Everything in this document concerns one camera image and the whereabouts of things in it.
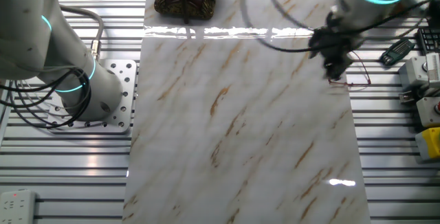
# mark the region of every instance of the wire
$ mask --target wire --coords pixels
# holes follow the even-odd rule
[[[271,0],[271,1],[274,4],[275,8],[283,15],[283,17],[285,17],[286,19],[288,19],[289,21],[295,23],[296,25],[298,25],[300,27],[303,27],[303,28],[308,29],[308,30],[313,30],[312,28],[307,27],[305,24],[303,24],[300,21],[296,20],[294,17],[290,16],[286,11],[284,11],[283,7],[281,6],[281,4],[279,3],[278,0]],[[425,0],[425,1],[422,1],[422,2],[417,3],[415,5],[412,5],[409,8],[407,8],[407,9],[405,9],[405,10],[403,10],[403,11],[397,13],[397,14],[389,16],[388,18],[385,18],[385,19],[383,19],[383,20],[381,20],[381,21],[379,21],[377,23],[374,23],[372,25],[369,25],[369,26],[361,28],[361,29],[351,30],[351,31],[344,31],[344,32],[327,32],[327,31],[324,31],[324,30],[320,30],[320,32],[322,34],[332,34],[332,35],[359,34],[359,33],[365,32],[365,31],[367,31],[369,29],[372,29],[374,27],[377,27],[379,25],[382,25],[382,24],[384,24],[386,22],[389,22],[389,21],[391,21],[393,19],[396,19],[397,17],[403,16],[407,12],[409,12],[409,11],[415,9],[415,8],[418,8],[419,6],[421,6],[423,4],[426,4],[429,1],[431,1],[431,0]],[[250,18],[249,18],[248,9],[246,7],[246,0],[240,0],[240,10],[241,10],[241,16],[243,18],[243,22],[245,23],[245,25],[247,27],[254,27],[252,25],[251,21],[250,21]],[[310,48],[306,48],[306,49],[284,49],[284,48],[281,48],[281,47],[273,46],[273,45],[269,44],[267,41],[265,41],[262,38],[257,38],[257,40],[258,40],[258,42],[260,42],[261,44],[263,44],[264,46],[266,46],[268,48],[275,49],[275,50],[280,51],[280,52],[291,52],[291,53],[296,53],[296,52],[316,52],[316,51],[320,51],[322,49],[339,46],[339,44],[336,43],[336,44],[332,44],[332,45],[310,47]]]
[[[284,8],[282,7],[281,3],[278,0],[270,0],[272,4],[275,6],[275,8],[283,15],[283,18],[286,18],[288,21],[291,21],[293,24],[297,25],[298,27],[305,28],[310,31],[314,31],[313,28],[308,27],[304,23],[301,23],[301,21],[295,19],[293,16],[289,15]]]
[[[38,119],[38,120],[40,120],[40,121],[45,123],[45,124],[33,124],[29,120],[27,120],[25,117],[23,117],[21,115],[21,113],[18,111],[18,105],[14,104],[14,99],[13,99],[12,95],[10,95],[9,99],[10,99],[10,101],[12,103],[12,107],[14,108],[15,112],[17,113],[17,115],[20,116],[21,119],[23,119],[23,121],[25,121],[27,124],[29,124],[29,125],[31,125],[33,127],[36,127],[36,128],[58,128],[58,127],[61,127],[61,126],[69,125],[72,122],[76,121],[84,113],[84,111],[87,109],[87,107],[89,106],[90,99],[91,99],[91,88],[90,88],[90,81],[89,81],[88,76],[81,69],[75,69],[73,71],[73,74],[75,74],[78,77],[78,79],[80,80],[81,84],[84,84],[84,87],[82,88],[81,93],[82,93],[82,97],[83,97],[83,99],[85,99],[85,101],[84,100],[80,101],[80,102],[82,102],[81,107],[66,122],[63,122],[62,124],[50,123],[50,122],[44,120],[43,118],[39,117],[37,114],[35,114],[32,110],[29,109],[29,107],[25,107],[36,119]],[[27,106],[25,104],[25,102],[24,102],[24,99],[23,99],[23,96],[21,95],[21,92],[18,92],[18,95],[19,95],[19,99],[23,103],[22,106]]]
[[[22,80],[20,80],[20,85],[21,85],[22,88],[25,87],[25,85],[23,84],[23,81],[22,81]],[[38,98],[39,100],[41,100],[40,97],[39,97],[36,93],[34,93],[34,94],[35,94],[35,97],[36,97],[36,98]],[[33,101],[32,97],[31,97],[27,92],[25,93],[25,95],[26,95],[26,97],[29,99],[29,101],[30,101],[31,103],[33,103],[33,104],[35,103],[35,101]],[[62,115],[62,114],[51,113],[50,111],[44,109],[43,107],[40,107],[40,105],[36,105],[36,108],[40,109],[42,112],[45,112],[45,113],[47,113],[47,114],[49,114],[49,115],[53,115],[53,116],[57,116],[57,117],[65,117],[65,116],[66,116],[65,114]]]
[[[241,11],[241,17],[243,18],[243,22],[245,23],[246,27],[247,28],[254,27],[254,25],[252,25],[250,18],[249,18],[248,9],[246,7],[246,0],[240,0],[240,11]],[[290,53],[292,53],[292,52],[293,53],[296,53],[296,52],[318,52],[322,49],[327,49],[327,48],[338,46],[338,44],[334,44],[334,45],[310,47],[310,48],[306,48],[306,49],[284,49],[281,47],[273,46],[273,45],[269,44],[268,42],[266,42],[262,38],[256,38],[256,39],[258,42],[260,42],[262,45],[264,45],[268,48],[275,49],[279,52],[290,52]]]
[[[369,74],[368,70],[366,70],[364,61],[362,61],[362,59],[360,58],[360,56],[356,52],[354,52],[354,51],[352,51],[352,52],[353,52],[353,54],[355,54],[357,56],[359,61],[362,63],[362,66],[363,66],[365,74],[366,74],[367,83],[366,84],[356,84],[356,83],[347,83],[347,82],[335,82],[335,81],[332,81],[329,79],[329,84],[338,84],[338,85],[344,85],[344,86],[348,86],[348,87],[368,87],[371,85],[370,74]]]
[[[31,86],[29,85],[29,83],[26,81],[26,80],[22,80],[21,82],[24,82],[29,88],[31,88]],[[35,93],[35,97],[37,97],[39,100],[41,100],[41,98],[40,98],[40,96],[38,96],[36,93]],[[83,102],[85,101],[85,99],[83,99],[83,100],[81,100],[78,104],[75,104],[74,106],[71,106],[71,107],[60,107],[60,106],[58,106],[58,105],[56,105],[56,104],[52,104],[52,103],[47,103],[48,105],[51,105],[51,106],[53,106],[53,107],[55,107],[55,108],[60,108],[60,109],[65,109],[65,110],[68,110],[68,109],[75,109],[75,108],[78,108]]]
[[[85,16],[89,16],[92,19],[94,19],[95,21],[97,21],[98,24],[99,24],[99,27],[98,27],[98,33],[96,34],[95,39],[98,40],[98,41],[101,40],[102,33],[104,32],[104,21],[102,20],[101,16],[97,15],[96,13],[94,13],[92,11],[85,10],[85,9],[82,9],[82,8],[74,8],[74,7],[69,7],[69,6],[66,6],[66,5],[60,5],[60,7],[61,7],[62,11],[71,12],[71,13],[74,13],[74,14],[82,14],[82,15],[85,15]]]

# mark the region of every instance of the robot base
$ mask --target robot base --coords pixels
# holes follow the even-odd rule
[[[54,134],[123,134],[130,129],[131,110],[133,107],[133,94],[137,65],[133,60],[100,60],[100,64],[118,76],[122,84],[122,99],[117,109],[108,117],[98,122],[75,121],[70,126],[49,129]],[[61,98],[54,94],[52,104],[62,106]],[[50,107],[51,113],[66,114],[65,117],[49,115],[48,122],[65,122],[70,116],[64,109]]]

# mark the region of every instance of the marble surface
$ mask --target marble surface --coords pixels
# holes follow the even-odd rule
[[[270,0],[217,0],[210,21],[146,0],[124,224],[370,223],[349,94]],[[333,0],[280,0],[312,27]]]

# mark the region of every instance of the metal table frame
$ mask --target metal table frame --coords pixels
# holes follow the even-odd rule
[[[145,0],[60,2],[103,17],[107,28],[101,58],[139,63]],[[98,24],[81,16],[65,15],[81,39],[90,44]],[[371,35],[394,34],[396,28],[400,33],[416,22],[416,18],[393,21]],[[397,70],[403,62],[385,70],[376,61],[391,43],[370,41],[357,51],[373,84],[350,91],[372,224],[439,223],[440,165],[421,166],[415,160],[418,152],[415,134],[410,131],[410,110],[398,102],[402,87]],[[417,54],[416,48],[407,58]],[[354,64],[347,78],[349,82],[365,83],[361,64]],[[38,80],[31,83],[40,84]],[[0,192],[22,188],[37,192],[34,223],[121,223],[130,133],[55,136],[24,124],[11,112],[0,126],[0,136]]]

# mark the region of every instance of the black cable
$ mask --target black cable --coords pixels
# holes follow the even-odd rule
[[[407,12],[410,12],[411,10],[418,8],[426,3],[429,3],[431,0],[425,0],[425,1],[421,1],[415,5],[410,6],[409,8],[406,8],[405,10],[402,10],[401,12],[398,12],[397,14],[391,15],[388,18],[385,18],[377,23],[374,23],[372,25],[369,25],[367,27],[361,28],[361,29],[357,29],[357,30],[351,30],[351,31],[347,31],[347,32],[335,32],[336,35],[351,35],[351,34],[359,34],[361,32],[365,32],[367,30],[373,29],[375,27],[378,27],[379,25],[383,25],[389,21],[392,21],[393,19],[396,19],[400,16],[403,16],[404,14],[406,14]]]
[[[283,15],[283,18],[286,18],[288,21],[292,22],[293,24],[297,25],[298,27],[307,29],[309,31],[314,31],[313,28],[308,27],[307,25],[305,25],[304,23],[295,19],[293,16],[291,16],[289,13],[287,13],[278,0],[270,0],[270,1],[274,5],[274,7],[278,10],[278,12],[280,12]]]
[[[30,110],[29,107],[26,107],[27,111],[29,111],[36,119],[45,123],[45,124],[33,124],[21,115],[17,106],[15,105],[14,110],[17,113],[17,115],[21,119],[23,119],[23,121],[25,121],[27,124],[29,124],[33,127],[36,127],[36,128],[58,128],[58,127],[66,126],[66,125],[71,124],[72,122],[76,121],[85,112],[85,110],[89,106],[90,99],[91,99],[91,88],[90,88],[90,81],[89,81],[88,76],[86,74],[84,74],[84,72],[81,69],[77,69],[74,72],[74,74],[78,77],[78,79],[80,80],[80,83],[83,85],[82,86],[82,96],[80,98],[80,102],[82,103],[82,105],[80,106],[79,110],[74,115],[72,115],[72,117],[70,119],[63,122],[62,124],[53,124],[53,123],[48,122],[48,121],[44,120],[43,118],[39,117],[32,110]],[[23,103],[23,106],[24,106],[25,101],[23,99],[23,96],[21,95],[20,92],[18,92],[18,95],[19,95],[19,99],[21,100],[21,102]],[[14,102],[12,96],[10,97],[10,101],[11,101],[11,103]]]
[[[47,100],[50,97],[50,95],[55,91],[55,89],[64,81],[64,79],[66,79],[66,77],[68,77],[70,74],[74,74],[74,72],[75,72],[75,69],[71,69],[66,74],[61,76],[58,80],[55,80],[54,81],[55,84],[53,84],[54,82],[51,82],[49,85],[53,85],[53,86],[50,89],[50,91],[37,102],[31,103],[31,104],[24,104],[24,105],[14,105],[13,103],[7,103],[6,101],[0,100],[0,104],[6,105],[8,107],[16,107],[16,108],[35,107],[36,105],[39,105],[39,104],[43,103],[45,100]],[[28,90],[35,90],[35,89],[14,89],[11,87],[5,87],[3,85],[1,85],[0,88],[6,89],[8,91],[15,91],[17,93],[28,92]]]
[[[415,5],[410,6],[409,8],[402,10],[401,12],[398,12],[397,14],[394,14],[392,16],[389,16],[388,18],[385,18],[377,23],[374,23],[372,25],[369,25],[367,27],[364,28],[360,28],[360,29],[356,29],[356,30],[351,30],[351,31],[346,31],[346,32],[334,32],[333,34],[335,35],[351,35],[351,34],[359,34],[361,32],[365,32],[369,29],[373,29],[379,25],[385,24],[386,22],[389,22],[393,19],[396,19],[397,17],[400,17],[404,14],[406,14],[407,12],[414,10],[415,8],[418,8],[428,2],[430,2],[431,0],[425,0],[422,1],[420,3],[417,3]],[[298,21],[297,19],[295,19],[293,16],[291,16],[289,13],[287,13],[284,8],[282,7],[282,5],[280,4],[280,2],[278,0],[271,0],[272,4],[274,5],[274,7],[282,14],[282,16],[284,18],[286,18],[287,20],[291,21],[293,24],[296,24],[297,26],[301,27],[301,28],[305,28],[311,31],[315,31],[316,29],[310,28],[307,25],[305,25],[304,23],[301,23],[300,21]]]
[[[42,87],[37,87],[37,88],[34,88],[34,89],[17,89],[17,88],[7,87],[7,86],[4,86],[4,85],[0,85],[0,89],[5,89],[5,90],[8,90],[8,91],[21,92],[21,93],[24,93],[24,92],[34,93],[36,91],[41,91],[41,90],[44,90],[46,88],[53,87],[56,84],[59,84],[60,82],[62,82],[64,79],[66,79],[66,77],[68,77],[72,73],[73,73],[73,69],[70,69],[70,71],[68,71],[66,74],[61,76],[58,80],[55,80],[55,81],[53,81],[53,82],[51,82],[49,84],[46,84],[46,85],[44,85]]]
[[[243,22],[245,23],[246,27],[254,27],[254,25],[252,25],[252,23],[250,22],[248,9],[246,8],[246,0],[240,0],[240,11],[241,11],[241,17],[243,18]],[[266,46],[268,48],[275,49],[279,52],[290,52],[290,53],[292,53],[292,52],[295,52],[295,53],[296,52],[319,52],[322,49],[327,49],[327,48],[338,46],[338,44],[334,44],[334,45],[310,47],[310,48],[306,48],[306,49],[284,49],[281,47],[273,46],[273,45],[269,44],[268,42],[266,42],[262,38],[256,38],[256,39],[258,42],[260,42],[261,44],[263,44],[264,46]]]
[[[415,4],[415,5],[410,6],[409,8],[407,8],[407,9],[405,9],[405,10],[403,10],[403,11],[397,13],[397,14],[394,14],[394,15],[392,15],[392,16],[389,16],[389,17],[386,18],[386,19],[383,19],[383,20],[381,20],[381,21],[379,21],[379,22],[377,22],[377,23],[374,23],[374,24],[372,24],[372,25],[369,25],[369,26],[367,26],[367,27],[363,27],[363,28],[360,28],[360,29],[357,29],[357,30],[351,30],[351,31],[345,31],[345,32],[328,32],[328,31],[325,31],[325,30],[320,30],[320,32],[321,32],[321,34],[331,34],[331,35],[352,35],[352,34],[359,34],[359,33],[365,32],[365,31],[367,31],[367,30],[369,30],[369,29],[375,28],[375,27],[377,27],[377,26],[379,26],[379,25],[382,25],[382,24],[384,24],[384,23],[386,23],[386,22],[389,22],[389,21],[391,21],[391,20],[393,20],[393,19],[396,19],[397,17],[403,16],[403,15],[406,14],[407,12],[409,12],[409,11],[415,9],[415,8],[418,8],[418,7],[422,6],[423,4],[426,4],[426,3],[430,2],[430,1],[431,1],[431,0],[425,0],[425,1],[422,1],[422,2],[420,2],[420,3],[417,3],[417,4]],[[304,23],[301,23],[300,21],[298,21],[297,19],[295,19],[294,17],[292,17],[290,14],[288,14],[288,13],[283,9],[282,5],[279,3],[278,0],[271,0],[271,2],[272,2],[272,4],[274,5],[274,7],[275,7],[275,8],[276,8],[276,9],[282,14],[282,16],[283,16],[284,18],[286,18],[287,20],[291,21],[292,23],[296,24],[296,25],[299,26],[299,27],[305,28],[305,29],[307,29],[307,30],[316,31],[316,30],[314,30],[313,28],[308,27],[308,26],[305,25]],[[248,27],[254,27],[254,26],[252,25],[252,23],[250,22],[250,18],[249,18],[249,15],[248,15],[248,11],[247,11],[247,8],[246,8],[246,6],[245,6],[245,0],[241,0],[241,2],[240,2],[240,6],[241,6],[241,13],[242,13],[242,17],[243,17],[243,21],[244,21],[244,23],[245,23]],[[263,40],[263,39],[261,39],[261,38],[258,38],[258,41],[259,41],[260,43],[262,43],[264,46],[266,46],[266,47],[268,47],[268,48],[271,48],[271,49],[275,49],[275,50],[280,51],[280,52],[315,52],[315,51],[320,51],[321,49],[326,49],[326,48],[330,48],[330,47],[339,46],[338,44],[334,44],[334,45],[326,45],[326,46],[322,46],[322,47],[310,47],[310,48],[307,48],[307,49],[284,49],[284,48],[280,48],[280,47],[276,47],[276,46],[270,45],[268,42],[266,42],[265,40]]]

